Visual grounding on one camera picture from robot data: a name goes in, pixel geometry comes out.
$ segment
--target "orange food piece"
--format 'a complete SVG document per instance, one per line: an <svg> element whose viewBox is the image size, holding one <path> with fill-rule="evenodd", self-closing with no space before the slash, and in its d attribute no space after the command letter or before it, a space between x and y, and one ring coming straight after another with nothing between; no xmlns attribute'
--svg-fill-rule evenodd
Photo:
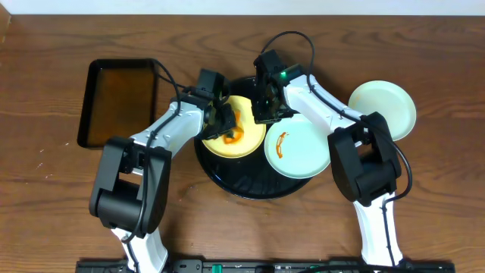
<svg viewBox="0 0 485 273"><path fill-rule="evenodd" d="M276 142L276 153L278 154L279 158L283 158L283 152L281 152L281 144L283 144L283 140L288 134L283 132L281 136L278 137L278 141Z"/></svg>
<svg viewBox="0 0 485 273"><path fill-rule="evenodd" d="M224 141L224 144L235 144L240 141L244 136L244 130L242 129L243 125L241 124L241 112L235 111L234 115L236 116L236 128L233 129L234 137L231 138L223 135L222 140Z"/></svg>

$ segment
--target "wood grain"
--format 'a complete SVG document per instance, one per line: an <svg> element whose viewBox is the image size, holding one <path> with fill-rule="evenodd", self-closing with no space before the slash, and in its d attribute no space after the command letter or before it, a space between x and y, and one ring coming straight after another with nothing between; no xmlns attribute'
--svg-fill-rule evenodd
<svg viewBox="0 0 485 273"><path fill-rule="evenodd" d="M274 34L301 30L317 47L319 82L347 102L388 80L418 108L399 141L415 174L396 204L401 251L485 271L485 20L481 17L15 16L0 51L0 262L12 272L73 271L81 258L120 258L120 243L88 213L100 151L76 145L89 63L153 57L194 84L204 67L235 79ZM275 42L307 64L299 37ZM158 114L172 90L162 84ZM240 199L205 176L192 143L174 159L162 240L206 259L358 256L352 204L329 170L291 196ZM405 177L399 180L403 189Z"/></svg>

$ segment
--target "yellow plate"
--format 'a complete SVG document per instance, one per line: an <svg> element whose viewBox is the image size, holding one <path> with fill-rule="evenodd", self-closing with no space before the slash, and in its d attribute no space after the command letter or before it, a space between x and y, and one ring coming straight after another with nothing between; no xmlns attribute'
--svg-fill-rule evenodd
<svg viewBox="0 0 485 273"><path fill-rule="evenodd" d="M224 136L216 140L203 140L205 147L209 151L224 158L240 158L254 152L264 140L266 134L266 124L255 124L255 118L251 112L251 100L242 96L230 96L227 103L231 105L236 117L239 115L237 125L243 131L242 136L237 140L230 142L231 139L225 139Z"/></svg>

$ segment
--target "round black tray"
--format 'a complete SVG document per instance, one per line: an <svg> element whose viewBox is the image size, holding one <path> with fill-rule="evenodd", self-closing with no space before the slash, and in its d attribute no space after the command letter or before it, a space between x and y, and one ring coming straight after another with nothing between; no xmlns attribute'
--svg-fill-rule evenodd
<svg viewBox="0 0 485 273"><path fill-rule="evenodd" d="M231 95L251 98L255 78L246 77L231 83ZM275 199L296 192L311 178L292 179L271 167L264 154L264 141L242 158L223 158L209 151L200 139L194 141L197 159L205 173L219 187L248 199Z"/></svg>

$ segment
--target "wooden tabletop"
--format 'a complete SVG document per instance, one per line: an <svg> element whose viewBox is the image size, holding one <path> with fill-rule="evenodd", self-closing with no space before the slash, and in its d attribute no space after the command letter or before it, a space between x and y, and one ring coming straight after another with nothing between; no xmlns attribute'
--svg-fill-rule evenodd
<svg viewBox="0 0 485 273"><path fill-rule="evenodd" d="M120 242L88 212L100 151L77 129L89 63L153 57L177 82L204 67L254 74L261 47L301 30L317 48L314 74L343 102L369 80L415 101L418 121L398 144L415 185L396 203L401 251L485 271L485 20L482 17L14 16L0 44L0 263L5 271L72 272L82 258L122 258ZM308 64L298 36L274 43ZM162 84L158 115L173 90ZM398 180L398 191L405 187ZM206 259L319 260L358 256L355 210L330 169L272 201L226 193L205 175L192 142L172 164L162 241Z"/></svg>

